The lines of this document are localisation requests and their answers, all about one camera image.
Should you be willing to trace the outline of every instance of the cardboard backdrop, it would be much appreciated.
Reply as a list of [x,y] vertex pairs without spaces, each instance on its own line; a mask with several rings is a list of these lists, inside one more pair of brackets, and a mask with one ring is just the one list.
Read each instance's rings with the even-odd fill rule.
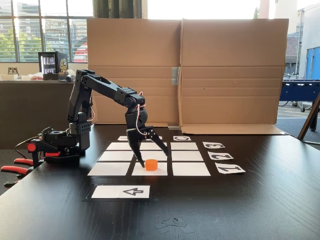
[[[287,19],[87,20],[89,69],[143,91],[148,123],[190,134],[275,134]],[[173,68],[180,67],[178,86]],[[126,108],[93,93],[95,123]]]

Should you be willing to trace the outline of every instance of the wooden easel leg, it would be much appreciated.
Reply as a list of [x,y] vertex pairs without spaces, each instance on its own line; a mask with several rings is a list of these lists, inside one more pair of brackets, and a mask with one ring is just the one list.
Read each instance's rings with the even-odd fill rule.
[[308,117],[306,118],[305,123],[297,137],[298,140],[300,141],[304,140],[305,135],[309,128],[311,128],[311,130],[316,130],[319,106],[320,106],[320,93],[318,94],[318,97],[316,98],[314,104],[312,105],[311,111]]

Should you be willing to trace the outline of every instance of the robotic arm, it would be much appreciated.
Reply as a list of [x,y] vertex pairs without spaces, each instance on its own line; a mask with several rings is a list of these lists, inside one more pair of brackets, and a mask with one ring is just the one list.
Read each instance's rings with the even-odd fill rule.
[[121,87],[91,70],[77,70],[72,94],[69,101],[69,129],[56,131],[51,127],[44,129],[41,138],[32,139],[27,149],[32,153],[33,167],[39,165],[38,152],[44,152],[47,160],[55,162],[79,159],[90,147],[92,90],[113,99],[125,106],[128,143],[145,167],[139,149],[142,140],[150,139],[169,156],[168,148],[160,140],[152,126],[145,126],[148,115],[144,109],[145,98],[129,87]]

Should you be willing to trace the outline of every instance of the glass window pane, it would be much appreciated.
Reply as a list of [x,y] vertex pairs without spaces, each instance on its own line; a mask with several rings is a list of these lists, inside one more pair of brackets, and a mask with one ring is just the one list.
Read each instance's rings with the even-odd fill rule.
[[38,0],[13,0],[15,16],[39,16]]
[[92,0],[68,0],[68,13],[69,16],[88,16],[93,17],[94,7]]
[[42,51],[39,19],[15,19],[20,62],[38,62]]
[[40,7],[42,16],[67,16],[66,0],[40,0]]
[[73,62],[88,62],[87,20],[70,19],[70,37]]
[[15,42],[12,19],[1,19],[0,23],[0,62],[15,62]]
[[68,54],[69,59],[67,19],[43,19],[42,26],[45,51]]
[[11,0],[0,0],[0,16],[12,16]]

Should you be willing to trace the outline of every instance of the orange cube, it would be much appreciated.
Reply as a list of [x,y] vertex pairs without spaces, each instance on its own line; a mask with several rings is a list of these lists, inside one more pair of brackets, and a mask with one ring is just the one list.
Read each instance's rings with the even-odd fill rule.
[[155,171],[158,169],[158,161],[155,159],[145,160],[145,170],[146,171]]

